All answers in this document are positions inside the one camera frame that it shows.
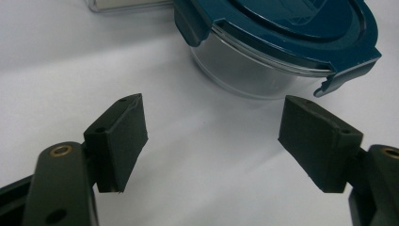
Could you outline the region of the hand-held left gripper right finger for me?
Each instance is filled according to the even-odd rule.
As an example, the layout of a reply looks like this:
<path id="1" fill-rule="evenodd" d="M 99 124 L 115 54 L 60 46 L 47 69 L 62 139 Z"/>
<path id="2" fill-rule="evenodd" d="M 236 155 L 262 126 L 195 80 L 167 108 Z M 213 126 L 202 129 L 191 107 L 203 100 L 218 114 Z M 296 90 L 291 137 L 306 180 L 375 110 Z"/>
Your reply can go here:
<path id="1" fill-rule="evenodd" d="M 320 105 L 285 97 L 279 142 L 322 191 L 344 191 L 346 170 L 362 139 L 362 132 Z"/>

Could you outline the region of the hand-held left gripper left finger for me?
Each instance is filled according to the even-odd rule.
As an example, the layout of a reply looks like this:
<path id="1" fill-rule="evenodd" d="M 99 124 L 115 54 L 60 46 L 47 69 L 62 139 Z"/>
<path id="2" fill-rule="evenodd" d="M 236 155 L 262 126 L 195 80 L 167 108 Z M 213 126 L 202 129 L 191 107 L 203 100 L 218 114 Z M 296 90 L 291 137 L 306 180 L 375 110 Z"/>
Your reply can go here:
<path id="1" fill-rule="evenodd" d="M 123 192 L 148 141 L 141 93 L 112 104 L 84 132 L 87 151 L 95 159 L 100 192 Z"/>

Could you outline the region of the round glass food container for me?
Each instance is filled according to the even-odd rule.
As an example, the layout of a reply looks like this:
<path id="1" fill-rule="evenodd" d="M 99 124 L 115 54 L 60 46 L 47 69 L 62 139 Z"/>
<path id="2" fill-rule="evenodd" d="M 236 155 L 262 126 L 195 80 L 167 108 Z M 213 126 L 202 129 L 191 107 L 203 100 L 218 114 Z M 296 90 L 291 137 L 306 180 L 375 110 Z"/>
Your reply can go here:
<path id="1" fill-rule="evenodd" d="M 216 84 L 250 99 L 282 99 L 331 75 L 328 70 L 297 66 L 266 55 L 215 27 L 191 52 Z"/>

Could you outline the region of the glass container with teal lid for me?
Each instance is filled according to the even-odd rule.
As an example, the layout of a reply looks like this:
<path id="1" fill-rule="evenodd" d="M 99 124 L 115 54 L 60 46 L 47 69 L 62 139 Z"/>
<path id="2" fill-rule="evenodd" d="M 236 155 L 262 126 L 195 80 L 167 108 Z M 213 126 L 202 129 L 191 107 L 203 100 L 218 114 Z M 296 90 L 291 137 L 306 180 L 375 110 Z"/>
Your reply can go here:
<path id="1" fill-rule="evenodd" d="M 281 61 L 330 71 L 316 97 L 366 74 L 381 57 L 364 0 L 174 0 L 174 21 L 191 49 L 215 27 Z"/>

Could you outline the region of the clear plastic box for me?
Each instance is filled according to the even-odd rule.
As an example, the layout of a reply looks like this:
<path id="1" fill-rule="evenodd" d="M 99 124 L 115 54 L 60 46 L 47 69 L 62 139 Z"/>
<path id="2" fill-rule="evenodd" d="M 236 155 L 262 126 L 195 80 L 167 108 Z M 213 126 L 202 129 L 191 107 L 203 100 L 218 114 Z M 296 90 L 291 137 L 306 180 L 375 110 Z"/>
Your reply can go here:
<path id="1" fill-rule="evenodd" d="M 174 0 L 86 0 L 88 8 L 96 13 L 171 6 Z"/>

